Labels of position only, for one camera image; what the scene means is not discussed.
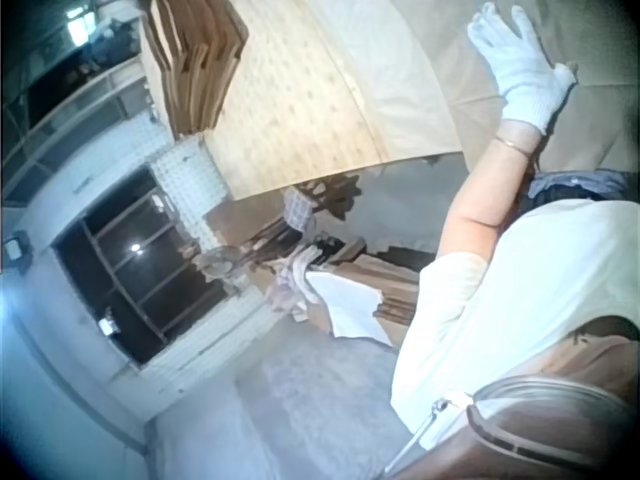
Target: gold bracelet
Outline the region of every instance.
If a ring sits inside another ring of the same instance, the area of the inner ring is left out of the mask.
[[[503,144],[505,144],[507,147],[509,148],[513,148],[516,152],[521,153],[522,155],[524,155],[525,157],[529,158],[531,155],[533,155],[533,152],[526,152],[523,149],[521,149],[520,147],[518,147],[515,143],[510,142],[509,140],[505,140],[504,138],[502,138],[499,135],[495,136],[495,139],[498,140],[499,142],[502,142]]]

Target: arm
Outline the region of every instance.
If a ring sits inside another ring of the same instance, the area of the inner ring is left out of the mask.
[[[511,210],[529,165],[552,115],[560,108],[575,76],[564,65],[551,68],[533,26],[520,7],[513,19],[516,36],[492,3],[469,25],[471,41],[485,57],[507,106],[496,134],[516,148],[493,140],[449,209],[438,256],[476,253],[489,260],[498,231]]]

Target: white glove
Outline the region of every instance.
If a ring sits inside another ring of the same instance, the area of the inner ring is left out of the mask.
[[[546,135],[551,117],[562,106],[576,77],[566,65],[551,68],[522,7],[513,7],[511,15],[522,38],[504,23],[493,3],[475,14],[467,32],[489,63],[500,95],[507,101],[502,118],[530,123]]]

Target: white shirt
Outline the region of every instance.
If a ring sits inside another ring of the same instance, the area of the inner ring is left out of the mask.
[[[446,392],[474,394],[594,318],[640,327],[639,232],[637,204],[562,200],[516,221],[490,265],[452,253],[426,267],[392,386],[409,430]],[[458,415],[447,409],[421,445],[444,440]]]

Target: person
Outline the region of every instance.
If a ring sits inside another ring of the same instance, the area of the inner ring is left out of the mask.
[[[550,65],[522,7],[511,13],[519,34],[492,3],[468,26],[506,105],[449,209],[436,260],[420,274],[391,397],[412,433],[447,392],[473,395],[585,326],[637,339],[640,206],[615,186],[624,176],[538,176],[527,206],[516,205],[577,78],[567,65]],[[443,412],[422,447],[452,438],[458,415]]]

